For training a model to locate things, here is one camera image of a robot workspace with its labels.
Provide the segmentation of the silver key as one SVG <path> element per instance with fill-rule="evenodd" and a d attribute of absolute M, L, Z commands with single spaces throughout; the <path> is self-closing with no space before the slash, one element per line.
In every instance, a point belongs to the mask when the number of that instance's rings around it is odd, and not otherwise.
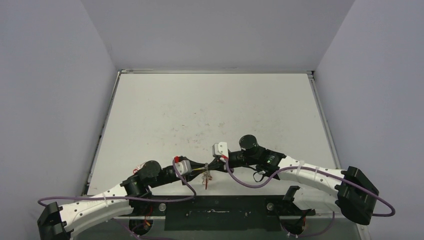
<path fill-rule="evenodd" d="M 141 164 L 138 164 L 135 168 L 137 169 L 137 170 L 140 170 L 144 165 L 146 164 L 146 162 L 143 162 L 143 163 L 141 163 Z"/>

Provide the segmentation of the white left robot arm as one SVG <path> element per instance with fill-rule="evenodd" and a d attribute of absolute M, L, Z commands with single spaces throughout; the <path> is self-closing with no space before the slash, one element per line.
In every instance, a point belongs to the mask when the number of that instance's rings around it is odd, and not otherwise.
<path fill-rule="evenodd" d="M 37 220 L 42 240 L 70 240 L 81 232 L 112 218 L 129 215 L 144 215 L 149 203 L 161 203 L 153 198 L 152 188 L 182 181 L 185 185 L 194 167 L 200 163 L 184 156 L 176 156 L 170 166 L 161 167 L 155 160 L 142 164 L 141 168 L 122 183 L 91 197 L 72 197 L 72 203 L 58 204 L 59 197 L 45 198 L 38 202 L 44 210 Z"/>

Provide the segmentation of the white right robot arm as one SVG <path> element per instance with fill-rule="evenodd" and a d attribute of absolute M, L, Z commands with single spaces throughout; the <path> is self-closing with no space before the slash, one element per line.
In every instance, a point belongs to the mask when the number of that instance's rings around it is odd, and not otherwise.
<path fill-rule="evenodd" d="M 286 213 L 332 211 L 356 224 L 370 224 L 379 190 L 359 168 L 331 169 L 309 164 L 260 146 L 251 134 L 241 137 L 239 146 L 239 151 L 231 152 L 226 142 L 218 142 L 212 146 L 212 155 L 224 170 L 255 166 L 268 179 L 306 187 L 283 199 Z"/>

